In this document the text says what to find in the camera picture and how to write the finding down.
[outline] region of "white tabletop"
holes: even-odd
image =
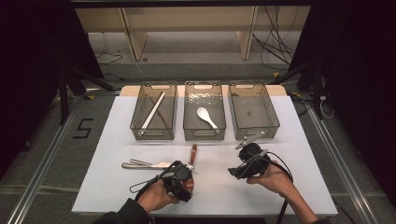
[[[228,100],[224,97],[227,130],[223,141],[186,142],[183,133],[183,106],[177,105],[175,140],[167,143],[137,142],[130,130],[136,97],[118,96],[111,108],[106,126],[93,155],[72,211],[81,214],[119,211],[127,198],[135,194],[129,187],[146,181],[162,171],[126,170],[123,162],[134,158],[156,163],[159,161],[185,162],[191,145],[198,145],[194,167],[194,190],[187,202],[169,204],[152,212],[161,217],[263,217],[278,215],[283,199],[259,185],[248,185],[237,180],[228,168],[238,166],[239,150],[235,146],[233,123]],[[262,148],[278,155],[290,168],[294,184],[313,211],[320,217],[337,214],[331,195],[324,183],[289,96],[271,96],[280,127],[271,140],[257,141]],[[286,214],[293,214],[288,206]]]

